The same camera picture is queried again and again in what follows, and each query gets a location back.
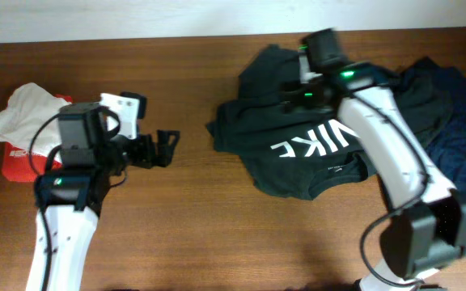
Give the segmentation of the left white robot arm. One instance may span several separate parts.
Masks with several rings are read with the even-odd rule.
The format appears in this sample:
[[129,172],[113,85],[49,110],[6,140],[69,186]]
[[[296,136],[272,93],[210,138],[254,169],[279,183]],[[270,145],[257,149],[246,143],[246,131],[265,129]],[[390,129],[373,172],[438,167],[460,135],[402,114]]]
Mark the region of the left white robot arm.
[[28,290],[78,290],[104,198],[116,187],[111,178],[126,178],[129,166],[172,162],[179,132],[128,138],[119,135],[119,126],[109,129],[107,118],[119,116],[98,103],[70,104],[53,116],[61,143],[34,182],[36,245]]

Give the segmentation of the black Nike t-shirt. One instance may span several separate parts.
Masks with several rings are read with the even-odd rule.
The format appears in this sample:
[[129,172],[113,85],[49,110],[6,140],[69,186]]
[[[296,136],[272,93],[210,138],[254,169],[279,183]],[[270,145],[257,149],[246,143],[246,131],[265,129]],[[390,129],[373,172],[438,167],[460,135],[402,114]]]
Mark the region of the black Nike t-shirt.
[[271,196],[313,200],[379,175],[335,112],[284,113],[279,88],[299,80],[297,52],[275,44],[262,49],[240,75],[237,98],[220,105],[207,125],[215,150],[238,155],[256,187]]

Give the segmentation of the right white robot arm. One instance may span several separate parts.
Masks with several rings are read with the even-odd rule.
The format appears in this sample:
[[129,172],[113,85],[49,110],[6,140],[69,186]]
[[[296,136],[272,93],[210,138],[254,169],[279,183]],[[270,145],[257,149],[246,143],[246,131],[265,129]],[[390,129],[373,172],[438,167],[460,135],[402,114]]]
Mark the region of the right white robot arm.
[[387,213],[382,260],[356,290],[423,290],[426,279],[466,256],[466,194],[435,166],[396,106],[396,75],[351,61],[336,32],[304,36],[300,84],[282,91],[286,110],[333,111],[352,129],[380,177]]

